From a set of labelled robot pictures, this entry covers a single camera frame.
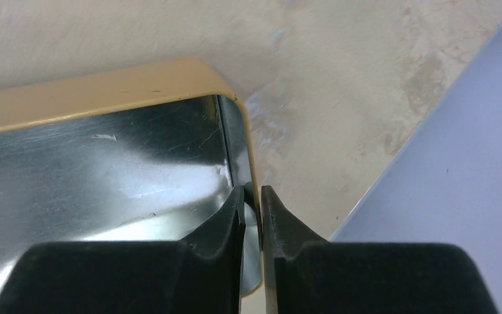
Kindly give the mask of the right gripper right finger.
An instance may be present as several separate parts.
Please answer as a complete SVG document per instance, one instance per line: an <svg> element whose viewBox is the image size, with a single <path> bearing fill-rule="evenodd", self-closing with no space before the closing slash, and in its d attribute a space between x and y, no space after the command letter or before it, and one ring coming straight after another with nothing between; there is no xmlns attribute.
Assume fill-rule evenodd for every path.
<svg viewBox="0 0 502 314"><path fill-rule="evenodd" d="M496 313L469 255L442 243L336 243L261 189L268 313Z"/></svg>

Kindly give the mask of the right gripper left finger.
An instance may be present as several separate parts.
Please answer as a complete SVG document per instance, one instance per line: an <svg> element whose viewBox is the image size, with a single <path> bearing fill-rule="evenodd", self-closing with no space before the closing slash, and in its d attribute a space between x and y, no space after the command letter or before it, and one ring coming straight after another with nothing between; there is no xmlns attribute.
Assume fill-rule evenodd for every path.
<svg viewBox="0 0 502 314"><path fill-rule="evenodd" d="M244 189L178 241L51 242L25 252L0 313L238 313Z"/></svg>

